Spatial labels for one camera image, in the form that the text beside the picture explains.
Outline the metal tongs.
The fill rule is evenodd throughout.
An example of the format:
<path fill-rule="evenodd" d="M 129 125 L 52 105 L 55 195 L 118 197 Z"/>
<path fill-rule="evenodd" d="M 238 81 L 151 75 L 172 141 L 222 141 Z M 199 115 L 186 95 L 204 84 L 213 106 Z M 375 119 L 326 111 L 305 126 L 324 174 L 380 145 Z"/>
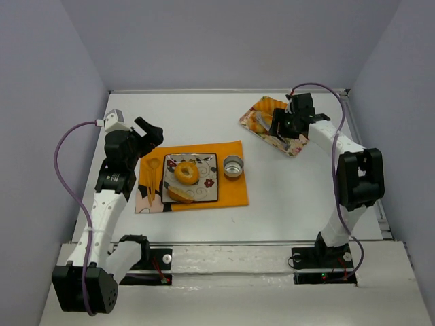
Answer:
<path fill-rule="evenodd" d="M 267 131 L 267 135 L 270 135 L 270 129 L 272 124 L 273 117 L 265 112 L 257 111 L 256 112 L 256 121 L 259 123 L 264 129 Z M 282 146 L 284 151 L 287 151 L 290 148 L 290 145 L 280 136 L 273 136 L 276 141 Z"/>

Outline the twisted knot bread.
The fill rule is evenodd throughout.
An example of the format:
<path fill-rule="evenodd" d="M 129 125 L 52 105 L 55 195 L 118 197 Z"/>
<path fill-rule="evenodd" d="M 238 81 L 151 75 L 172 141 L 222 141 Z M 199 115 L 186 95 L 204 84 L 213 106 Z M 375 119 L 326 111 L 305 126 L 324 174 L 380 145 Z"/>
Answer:
<path fill-rule="evenodd" d="M 256 121 L 256 112 L 254 112 L 250 118 L 248 119 L 248 127 L 251 131 L 257 133 L 257 134 L 267 134 L 266 129 L 264 129 L 259 123 Z"/>

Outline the orange bagel bread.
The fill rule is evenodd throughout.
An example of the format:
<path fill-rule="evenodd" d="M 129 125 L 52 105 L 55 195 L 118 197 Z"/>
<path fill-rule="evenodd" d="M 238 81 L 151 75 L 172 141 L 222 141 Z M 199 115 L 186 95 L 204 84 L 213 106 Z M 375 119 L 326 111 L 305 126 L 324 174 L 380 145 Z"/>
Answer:
<path fill-rule="evenodd" d="M 174 172 L 175 178 L 184 185 L 193 185 L 199 180 L 199 169 L 193 162 L 181 162 Z"/>

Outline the brown bread slice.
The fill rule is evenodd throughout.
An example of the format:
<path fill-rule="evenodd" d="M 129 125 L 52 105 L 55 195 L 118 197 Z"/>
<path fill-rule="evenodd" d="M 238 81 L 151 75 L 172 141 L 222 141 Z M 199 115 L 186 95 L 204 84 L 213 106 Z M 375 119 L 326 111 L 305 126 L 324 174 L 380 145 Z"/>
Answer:
<path fill-rule="evenodd" d="M 167 190 L 168 190 L 169 198 L 174 200 L 175 202 L 181 202 L 185 204 L 190 204 L 194 202 L 194 198 L 182 189 L 173 186 L 168 186 Z"/>

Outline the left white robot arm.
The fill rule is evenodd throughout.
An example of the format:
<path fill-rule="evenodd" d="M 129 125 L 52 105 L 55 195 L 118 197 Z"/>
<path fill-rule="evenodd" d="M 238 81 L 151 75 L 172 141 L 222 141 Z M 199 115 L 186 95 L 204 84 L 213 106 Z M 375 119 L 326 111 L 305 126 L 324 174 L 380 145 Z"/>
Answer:
<path fill-rule="evenodd" d="M 142 235 L 123 236 L 114 251 L 109 251 L 116 224 L 135 186 L 136 165 L 164 141 L 162 128 L 142 117 L 135 123 L 144 135 L 126 126 L 117 113 L 91 122 L 106 134 L 105 159 L 91 209 L 70 187 L 65 188 L 82 209 L 86 226 L 66 262 L 52 272 L 52 284 L 64 312 L 109 314 L 118 298 L 118 285 L 136 263 L 150 257 L 149 241 Z"/>

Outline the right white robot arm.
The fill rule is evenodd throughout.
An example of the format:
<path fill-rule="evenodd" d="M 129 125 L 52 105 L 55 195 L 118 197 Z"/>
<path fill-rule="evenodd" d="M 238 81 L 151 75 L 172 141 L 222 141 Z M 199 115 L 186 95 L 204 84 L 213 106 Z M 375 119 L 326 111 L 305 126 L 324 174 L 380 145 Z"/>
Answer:
<path fill-rule="evenodd" d="M 334 211 L 312 247 L 292 251 L 292 267 L 331 268 L 350 256 L 353 229 L 367 208 L 385 193 L 383 156 L 352 141 L 324 113 L 316 113 L 311 94 L 289 94 L 285 109 L 273 113 L 270 135 L 279 138 L 305 136 L 331 158 Z"/>

